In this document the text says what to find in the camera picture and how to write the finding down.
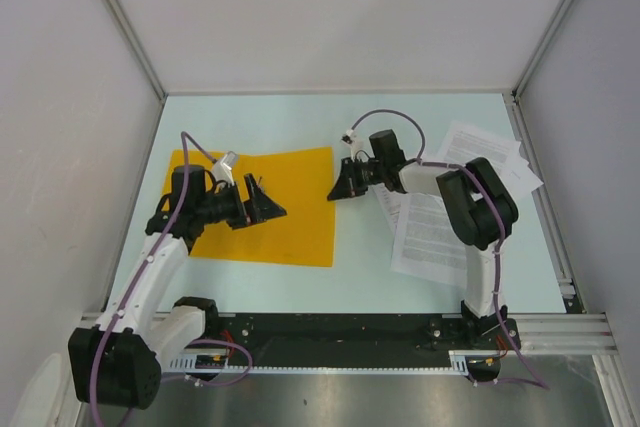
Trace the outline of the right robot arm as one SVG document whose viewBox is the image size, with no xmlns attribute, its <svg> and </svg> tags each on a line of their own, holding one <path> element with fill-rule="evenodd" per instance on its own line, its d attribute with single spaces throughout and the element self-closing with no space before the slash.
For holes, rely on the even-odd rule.
<svg viewBox="0 0 640 427">
<path fill-rule="evenodd" d="M 369 137 L 373 155 L 365 160 L 358 158 L 361 140 L 354 130 L 343 134 L 341 141 L 350 155 L 341 160 L 329 201 L 362 196 L 378 184 L 398 194 L 442 199 L 454 234 L 466 246 L 461 335 L 473 348 L 486 347 L 506 321 L 507 307 L 500 299 L 500 253 L 519 218 L 514 199 L 490 161 L 477 157 L 459 165 L 408 159 L 391 129 Z"/>
</svg>

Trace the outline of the printed paper sheet front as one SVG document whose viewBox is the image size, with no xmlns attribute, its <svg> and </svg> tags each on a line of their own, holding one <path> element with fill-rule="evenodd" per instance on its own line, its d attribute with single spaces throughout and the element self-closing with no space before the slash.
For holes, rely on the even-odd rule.
<svg viewBox="0 0 640 427">
<path fill-rule="evenodd" d="M 465 245 L 454 234 L 439 197 L 402 195 L 391 270 L 452 287 L 466 287 Z"/>
</svg>

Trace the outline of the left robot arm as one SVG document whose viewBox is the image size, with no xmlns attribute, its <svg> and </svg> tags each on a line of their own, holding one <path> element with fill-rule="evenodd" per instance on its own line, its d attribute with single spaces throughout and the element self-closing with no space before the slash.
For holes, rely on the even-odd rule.
<svg viewBox="0 0 640 427">
<path fill-rule="evenodd" d="M 246 199 L 230 179 L 217 179 L 203 166 L 173 170 L 171 190 L 147 223 L 139 264 L 127 284 L 92 327 L 78 327 L 69 338 L 79 401 L 146 409 L 163 372 L 184 348 L 192 342 L 207 347 L 219 339 L 221 323 L 211 299 L 182 297 L 162 321 L 154 316 L 206 226 L 225 223 L 237 230 L 286 216 L 253 175 L 245 175 L 244 182 Z"/>
</svg>

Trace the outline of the orange plastic folder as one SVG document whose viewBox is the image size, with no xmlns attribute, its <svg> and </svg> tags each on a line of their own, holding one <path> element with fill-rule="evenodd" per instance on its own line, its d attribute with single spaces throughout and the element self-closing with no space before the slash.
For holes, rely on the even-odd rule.
<svg viewBox="0 0 640 427">
<path fill-rule="evenodd" d="M 251 173 L 287 215 L 246 229 L 226 223 L 208 225 L 191 255 L 230 260 L 330 268 L 334 260 L 336 205 L 327 200 L 333 186 L 330 147 L 267 155 L 241 154 L 233 177 L 243 198 L 244 176 Z"/>
</svg>

